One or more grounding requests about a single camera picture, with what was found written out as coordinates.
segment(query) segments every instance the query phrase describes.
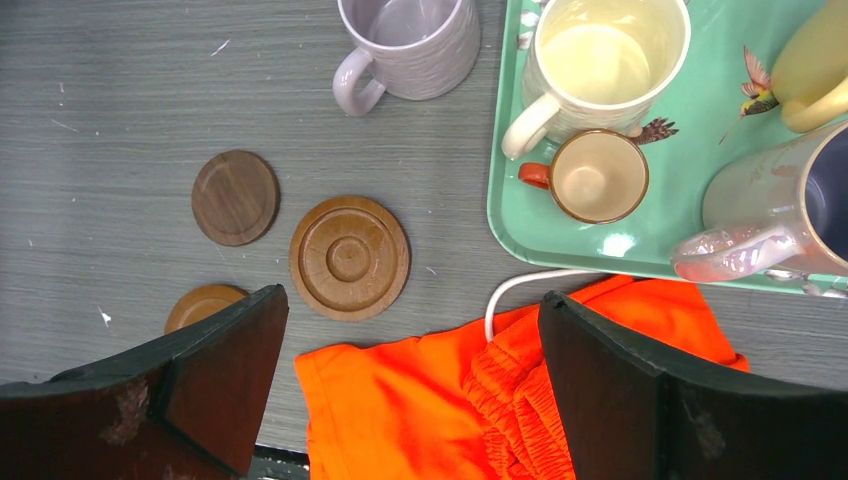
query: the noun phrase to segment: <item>cream mug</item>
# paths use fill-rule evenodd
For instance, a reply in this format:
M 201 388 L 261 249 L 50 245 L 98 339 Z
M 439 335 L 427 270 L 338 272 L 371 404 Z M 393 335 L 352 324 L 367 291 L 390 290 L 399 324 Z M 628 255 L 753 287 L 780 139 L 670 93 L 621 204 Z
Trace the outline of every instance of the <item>cream mug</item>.
M 629 138 L 589 130 L 570 138 L 551 165 L 527 162 L 518 178 L 549 190 L 559 208 L 577 221 L 612 223 L 633 213 L 648 191 L 648 162 Z
M 551 0 L 521 82 L 526 109 L 502 148 L 516 159 L 547 136 L 628 134 L 674 79 L 689 49 L 683 0 Z
M 722 282 L 775 265 L 848 276 L 848 122 L 724 167 L 704 196 L 709 230 L 671 263 L 693 282 Z
M 848 0 L 828 0 L 795 32 L 774 64 L 771 86 L 793 132 L 848 112 Z

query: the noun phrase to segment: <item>orange mug handle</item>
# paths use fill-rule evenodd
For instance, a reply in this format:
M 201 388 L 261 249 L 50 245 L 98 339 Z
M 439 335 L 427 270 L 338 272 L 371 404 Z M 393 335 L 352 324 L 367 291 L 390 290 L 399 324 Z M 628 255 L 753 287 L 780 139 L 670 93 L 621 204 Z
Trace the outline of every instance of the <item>orange mug handle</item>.
M 518 169 L 518 178 L 531 187 L 549 190 L 551 188 L 550 170 L 551 167 L 548 165 L 528 162 Z

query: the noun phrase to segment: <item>mug handle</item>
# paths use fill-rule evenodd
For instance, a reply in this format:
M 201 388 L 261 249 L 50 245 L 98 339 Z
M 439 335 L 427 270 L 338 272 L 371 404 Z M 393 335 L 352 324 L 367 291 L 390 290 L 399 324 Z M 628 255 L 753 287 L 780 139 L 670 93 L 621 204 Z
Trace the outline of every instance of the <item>mug handle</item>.
M 848 113 L 848 76 L 833 90 L 811 105 L 789 100 L 783 105 L 780 116 L 789 130 L 806 133 Z
M 558 111 L 557 99 L 543 93 L 507 129 L 501 142 L 504 154 L 512 160 L 527 155 L 548 134 L 546 125 Z
M 729 282 L 773 267 L 803 252 L 785 225 L 714 228 L 680 243 L 671 254 L 677 275 L 691 282 Z
M 370 53 L 361 47 L 356 47 L 336 69 L 336 76 L 333 78 L 333 95 L 336 97 L 336 103 L 348 115 L 361 117 L 370 112 L 386 91 L 386 86 L 376 79 L 368 82 L 361 92 L 355 91 L 356 82 L 372 62 L 374 58 Z
M 545 164 L 528 162 L 519 167 L 518 178 L 531 187 L 550 190 L 550 170 Z

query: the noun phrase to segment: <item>mug rim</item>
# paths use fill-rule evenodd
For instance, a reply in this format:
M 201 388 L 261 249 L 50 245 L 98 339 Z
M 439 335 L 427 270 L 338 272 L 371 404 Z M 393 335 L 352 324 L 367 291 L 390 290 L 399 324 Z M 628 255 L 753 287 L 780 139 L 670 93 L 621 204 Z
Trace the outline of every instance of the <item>mug rim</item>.
M 642 192 L 639 194 L 639 198 L 637 198 L 636 201 L 634 201 L 633 204 L 630 206 L 630 208 L 628 208 L 626 211 L 618 214 L 617 216 L 615 216 L 613 218 L 603 219 L 603 220 L 592 220 L 592 219 L 584 218 L 584 217 L 574 213 L 573 211 L 571 211 L 565 205 L 563 205 L 562 201 L 560 201 L 559 197 L 556 194 L 556 185 L 552 181 L 553 178 L 554 178 L 554 167 L 556 166 L 557 162 L 560 159 L 561 154 L 563 153 L 563 151 L 565 151 L 566 147 L 568 147 L 573 141 L 577 140 L 578 138 L 582 138 L 582 137 L 586 137 L 586 136 L 594 135 L 594 134 L 611 135 L 613 137 L 618 137 L 619 139 L 627 142 L 628 145 L 630 145 L 631 147 L 633 147 L 634 150 L 636 150 L 636 153 L 639 155 L 639 159 L 642 161 L 642 171 L 645 172 L 645 180 L 642 182 Z M 630 140 L 629 138 L 627 138 L 626 136 L 624 136 L 624 135 L 622 135 L 618 132 L 614 132 L 612 130 L 606 130 L 606 129 L 603 129 L 603 128 L 594 128 L 594 129 L 591 129 L 591 130 L 584 130 L 584 131 L 578 133 L 577 135 L 569 138 L 565 143 L 563 143 L 559 147 L 557 152 L 554 154 L 554 159 L 551 162 L 549 172 L 550 173 L 548 173 L 548 175 L 549 175 L 550 180 L 548 182 L 548 188 L 551 192 L 551 196 L 554 198 L 554 202 L 556 202 L 556 204 L 557 204 L 557 206 L 559 206 L 560 210 L 565 212 L 571 218 L 573 218 L 573 219 L 575 219 L 579 222 L 588 223 L 590 225 L 605 225 L 605 224 L 608 224 L 608 223 L 614 223 L 614 222 L 617 222 L 617 221 L 629 216 L 631 213 L 633 213 L 633 211 L 636 210 L 636 208 L 639 207 L 639 205 L 642 203 L 642 200 L 645 199 L 645 195 L 648 193 L 648 185 L 651 183 L 651 171 L 650 171 L 650 168 L 648 167 L 648 159 L 645 158 L 645 153 L 642 151 L 642 149 L 639 148 L 638 145 L 633 143 L 633 141 Z
M 466 2 L 468 0 L 455 0 L 456 3 L 454 4 L 453 10 L 451 10 L 450 15 L 448 15 L 448 18 L 445 19 L 445 21 L 442 22 L 441 25 L 439 25 L 439 28 L 437 28 L 436 31 L 433 32 L 431 35 L 428 35 L 426 38 L 422 38 L 421 40 L 410 43 L 408 45 L 395 45 L 395 46 L 381 45 L 379 43 L 372 42 L 371 40 L 368 40 L 367 38 L 363 37 L 359 33 L 359 31 L 357 31 L 357 29 L 353 28 L 353 25 L 350 24 L 350 21 L 348 20 L 347 15 L 345 14 L 345 11 L 344 11 L 344 6 L 343 6 L 344 1 L 345 0 L 338 0 L 336 2 L 336 4 L 339 6 L 339 16 L 342 17 L 342 23 L 344 23 L 344 26 L 347 29 L 348 33 L 350 35 L 352 35 L 356 39 L 357 42 L 361 42 L 361 43 L 367 45 L 369 48 L 373 48 L 373 49 L 376 49 L 376 50 L 382 50 L 382 51 L 388 51 L 388 52 L 398 52 L 398 51 L 406 50 L 406 49 L 409 49 L 409 48 L 417 47 L 419 45 L 423 45 L 423 44 L 429 42 L 430 40 L 432 40 L 434 37 L 438 36 L 440 33 L 442 33 L 444 30 L 446 30 L 448 24 L 451 23 L 454 18 L 456 18 L 456 16 L 458 15 L 458 12 L 459 12 L 459 7 L 462 5 L 462 3 Z
M 821 151 L 824 150 L 824 148 L 828 146 L 837 135 L 848 131 L 848 120 L 835 123 L 834 126 L 836 126 L 836 128 L 819 142 L 816 149 L 810 153 L 810 156 L 807 157 L 807 160 L 804 162 L 804 167 L 801 170 L 795 195 L 798 198 L 801 211 L 803 212 L 801 221 L 804 222 L 804 228 L 810 232 L 813 242 L 821 248 L 822 253 L 824 253 L 827 258 L 833 261 L 840 268 L 848 270 L 848 259 L 842 258 L 842 256 L 834 252 L 833 249 L 824 242 L 819 235 L 819 232 L 813 228 L 813 221 L 810 219 L 810 212 L 807 209 L 807 180 L 810 178 L 810 172 L 813 170 L 813 165 L 815 165 L 816 160 L 818 160 L 819 155 L 821 155 Z
M 539 18 L 539 24 L 538 24 L 539 26 L 536 28 L 536 33 L 533 35 L 533 49 L 537 52 L 536 53 L 536 61 L 539 64 L 539 70 L 541 70 L 542 76 L 545 78 L 545 83 L 547 83 L 556 92 L 557 95 L 559 95 L 562 98 L 565 98 L 570 103 L 573 103 L 573 104 L 575 104 L 579 107 L 583 107 L 583 108 L 589 108 L 589 109 L 592 109 L 592 110 L 603 110 L 603 111 L 630 108 L 630 107 L 642 104 L 642 103 L 646 102 L 647 100 L 650 100 L 650 99 L 656 97 L 657 95 L 659 95 L 663 90 L 665 90 L 666 87 L 668 87 L 668 85 L 671 83 L 671 81 L 674 80 L 675 77 L 677 77 L 677 74 L 680 73 L 680 69 L 683 68 L 683 63 L 686 60 L 686 57 L 689 53 L 689 44 L 691 43 L 691 40 L 692 40 L 692 21 L 689 18 L 689 9 L 688 9 L 688 7 L 686 7 L 686 4 L 683 3 L 683 0 L 672 0 L 674 3 L 677 4 L 677 11 L 683 14 L 683 48 L 681 48 L 681 50 L 680 50 L 680 55 L 677 58 L 677 63 L 675 63 L 674 68 L 671 69 L 671 72 L 669 72 L 668 75 L 666 75 L 665 79 L 663 79 L 662 82 L 660 82 L 654 88 L 648 90 L 644 95 L 641 95 L 637 98 L 634 98 L 633 100 L 628 100 L 627 102 L 624 102 L 624 103 L 615 103 L 615 104 L 609 104 L 609 105 L 608 104 L 602 104 L 602 103 L 587 102 L 585 100 L 581 100 L 581 99 L 575 97 L 574 95 L 566 92 L 565 90 L 560 88 L 560 86 L 557 85 L 555 82 L 551 81 L 551 77 L 550 77 L 550 75 L 548 75 L 548 69 L 545 66 L 545 64 L 542 62 L 541 56 L 538 53 L 539 49 L 541 48 L 541 45 L 539 45 L 539 42 L 540 42 L 539 39 L 542 37 L 542 35 L 540 35 L 540 33 L 541 33 L 542 28 L 545 25 L 545 21 L 548 18 L 548 14 L 551 11 L 553 11 L 553 6 L 557 2 L 564 2 L 564 1 L 573 1 L 573 0 L 551 0 L 551 2 L 545 7 L 545 11 L 542 12 L 542 16 Z

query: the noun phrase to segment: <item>table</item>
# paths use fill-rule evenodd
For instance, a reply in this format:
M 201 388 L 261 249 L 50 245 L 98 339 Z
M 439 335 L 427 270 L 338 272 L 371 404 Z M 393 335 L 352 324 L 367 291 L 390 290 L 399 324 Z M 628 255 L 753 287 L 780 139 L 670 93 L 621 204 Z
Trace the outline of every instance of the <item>table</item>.
M 500 282 L 538 268 L 486 220 L 504 3 L 478 5 L 483 45 L 462 85 L 349 118 L 331 91 L 351 49 L 332 1 L 2 2 L 0 382 L 43 381 L 155 338 L 196 286 L 281 283 L 291 313 L 259 443 L 302 451 L 295 355 L 481 316 Z M 226 248 L 195 225 L 190 192 L 207 160 L 235 148 L 273 166 L 283 201 L 265 237 Z M 364 323 L 314 313 L 288 275 L 298 221 L 342 194 L 388 207 L 412 248 L 405 291 Z M 596 278 L 519 288 L 502 309 Z M 755 372 L 848 388 L 842 301 L 702 290 Z

